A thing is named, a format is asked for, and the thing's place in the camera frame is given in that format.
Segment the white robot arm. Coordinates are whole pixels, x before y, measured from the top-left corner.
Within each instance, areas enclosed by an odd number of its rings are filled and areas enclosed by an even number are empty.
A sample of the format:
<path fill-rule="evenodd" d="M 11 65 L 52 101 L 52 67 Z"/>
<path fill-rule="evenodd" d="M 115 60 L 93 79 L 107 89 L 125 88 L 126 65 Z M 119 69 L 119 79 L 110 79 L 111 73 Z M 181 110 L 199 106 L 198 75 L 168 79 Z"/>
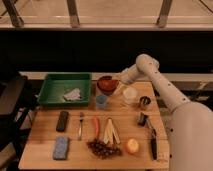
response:
<path fill-rule="evenodd" d="M 120 73 L 125 85 L 147 76 L 172 113 L 170 171 L 213 171 L 213 111 L 191 101 L 158 70 L 159 62 L 147 54 Z"/>

